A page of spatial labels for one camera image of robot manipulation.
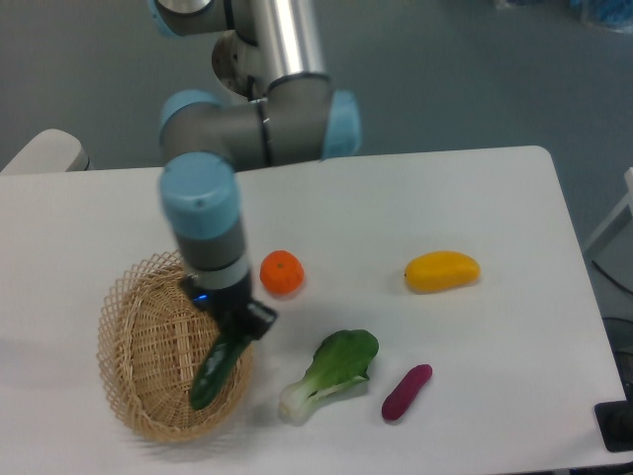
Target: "mango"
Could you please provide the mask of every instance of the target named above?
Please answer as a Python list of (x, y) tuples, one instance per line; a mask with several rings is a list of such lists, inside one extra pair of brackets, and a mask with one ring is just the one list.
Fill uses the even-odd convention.
[(437, 250), (412, 260), (405, 270), (405, 280), (418, 292), (440, 292), (475, 282), (480, 274), (479, 263), (470, 255)]

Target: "gray floor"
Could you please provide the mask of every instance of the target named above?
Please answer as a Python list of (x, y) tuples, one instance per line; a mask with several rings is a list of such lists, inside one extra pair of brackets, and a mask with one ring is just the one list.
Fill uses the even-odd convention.
[[(563, 0), (506, 11), (488, 0), (315, 3), (329, 70), (362, 107), (361, 153), (542, 145), (580, 241), (625, 193), (633, 35), (582, 25)], [(222, 93), (214, 42), (162, 38), (144, 0), (5, 0), (0, 168), (49, 128), (78, 137), (98, 168), (159, 165), (162, 102), (185, 88)], [(632, 238), (629, 227), (599, 257), (629, 287)], [(633, 299), (591, 276), (604, 315), (633, 315)]]

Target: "cucumber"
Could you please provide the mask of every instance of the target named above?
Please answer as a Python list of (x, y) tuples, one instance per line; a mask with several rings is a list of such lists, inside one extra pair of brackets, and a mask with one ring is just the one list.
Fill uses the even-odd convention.
[(189, 392), (189, 404), (194, 411), (209, 406), (220, 393), (239, 356), (252, 338), (243, 334), (222, 332), (198, 368)]

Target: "woven basket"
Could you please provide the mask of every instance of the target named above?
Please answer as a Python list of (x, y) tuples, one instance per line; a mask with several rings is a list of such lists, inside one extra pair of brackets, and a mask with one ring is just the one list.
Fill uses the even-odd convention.
[(110, 289), (99, 321), (97, 358), (110, 407), (150, 440), (190, 440), (217, 427), (252, 375), (250, 346), (214, 401), (191, 409), (191, 383), (219, 331), (180, 290), (183, 275), (177, 252), (134, 265)]

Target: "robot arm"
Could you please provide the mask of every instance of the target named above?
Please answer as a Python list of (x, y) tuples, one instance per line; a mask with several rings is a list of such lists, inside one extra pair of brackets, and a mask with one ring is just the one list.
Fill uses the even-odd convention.
[(225, 108), (208, 92), (182, 91), (165, 103), (160, 129), (160, 196), (188, 273), (183, 289), (222, 332), (260, 339), (276, 314), (251, 297), (233, 173), (355, 153), (356, 101), (331, 88), (310, 0), (148, 2), (161, 32), (235, 29), (236, 40), (257, 47), (265, 63), (252, 80), (263, 81), (258, 90), (267, 97)]
[[(311, 1), (149, 2), (159, 25), (178, 35), (234, 24), (238, 40), (255, 42), (265, 64), (256, 74), (264, 82), (265, 101), (224, 109), (202, 91), (170, 98), (160, 134), (165, 161), (206, 150), (240, 171), (356, 152), (361, 141), (358, 107), (352, 93), (331, 88)], [(248, 37), (253, 33), (256, 40)]]

